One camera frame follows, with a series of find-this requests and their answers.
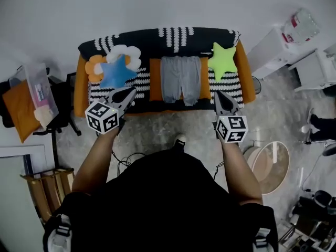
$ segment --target folded gray trousers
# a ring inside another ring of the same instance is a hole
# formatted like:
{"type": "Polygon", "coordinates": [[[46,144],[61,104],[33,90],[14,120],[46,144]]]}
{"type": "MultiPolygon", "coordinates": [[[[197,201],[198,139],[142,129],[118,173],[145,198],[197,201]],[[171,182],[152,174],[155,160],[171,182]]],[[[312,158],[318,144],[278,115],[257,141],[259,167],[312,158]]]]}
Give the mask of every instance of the folded gray trousers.
{"type": "Polygon", "coordinates": [[[193,106],[201,91],[201,60],[199,57],[162,57],[161,92],[165,103],[174,103],[181,97],[186,106],[193,106]]]}

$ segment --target forearm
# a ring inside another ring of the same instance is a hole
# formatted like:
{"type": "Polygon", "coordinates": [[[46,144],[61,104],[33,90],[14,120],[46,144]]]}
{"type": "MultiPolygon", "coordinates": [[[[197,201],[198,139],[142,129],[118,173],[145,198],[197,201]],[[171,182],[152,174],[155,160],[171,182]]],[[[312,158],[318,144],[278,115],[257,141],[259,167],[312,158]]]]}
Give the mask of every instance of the forearm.
{"type": "Polygon", "coordinates": [[[260,185],[236,144],[222,143],[225,176],[229,193],[241,205],[263,204],[260,185]]]}
{"type": "Polygon", "coordinates": [[[110,132],[97,138],[75,176],[72,191],[91,194],[106,184],[115,135],[110,132]]]}

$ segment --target blue star pillow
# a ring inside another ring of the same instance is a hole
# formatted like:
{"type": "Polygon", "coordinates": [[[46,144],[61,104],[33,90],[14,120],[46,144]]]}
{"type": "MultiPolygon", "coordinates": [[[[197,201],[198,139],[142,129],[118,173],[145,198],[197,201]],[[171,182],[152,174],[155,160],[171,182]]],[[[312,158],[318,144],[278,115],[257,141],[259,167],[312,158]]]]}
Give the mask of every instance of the blue star pillow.
{"type": "Polygon", "coordinates": [[[137,73],[128,69],[125,65],[125,55],[121,55],[114,63],[99,64],[104,78],[100,82],[100,88],[118,89],[125,86],[125,82],[129,79],[137,77],[137,73]]]}

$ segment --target black pants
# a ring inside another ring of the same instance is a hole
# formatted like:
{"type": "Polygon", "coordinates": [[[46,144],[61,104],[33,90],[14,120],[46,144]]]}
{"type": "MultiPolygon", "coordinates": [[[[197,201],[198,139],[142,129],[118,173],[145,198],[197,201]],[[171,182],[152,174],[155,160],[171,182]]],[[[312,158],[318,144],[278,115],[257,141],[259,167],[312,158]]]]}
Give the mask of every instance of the black pants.
{"type": "Polygon", "coordinates": [[[328,139],[336,141],[336,119],[320,119],[316,115],[311,115],[311,124],[320,131],[310,134],[310,140],[325,141],[328,139]]]}

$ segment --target black shirt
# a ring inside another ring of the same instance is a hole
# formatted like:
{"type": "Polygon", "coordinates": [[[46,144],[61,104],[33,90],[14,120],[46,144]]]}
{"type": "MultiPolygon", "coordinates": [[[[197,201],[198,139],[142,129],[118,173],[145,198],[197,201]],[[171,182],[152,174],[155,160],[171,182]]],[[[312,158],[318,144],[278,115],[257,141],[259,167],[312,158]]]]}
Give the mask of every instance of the black shirt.
{"type": "Polygon", "coordinates": [[[135,161],[92,196],[67,195],[56,213],[70,217],[71,251],[252,251],[260,228],[278,250],[272,208],[240,206],[201,161],[171,150],[135,161]]]}

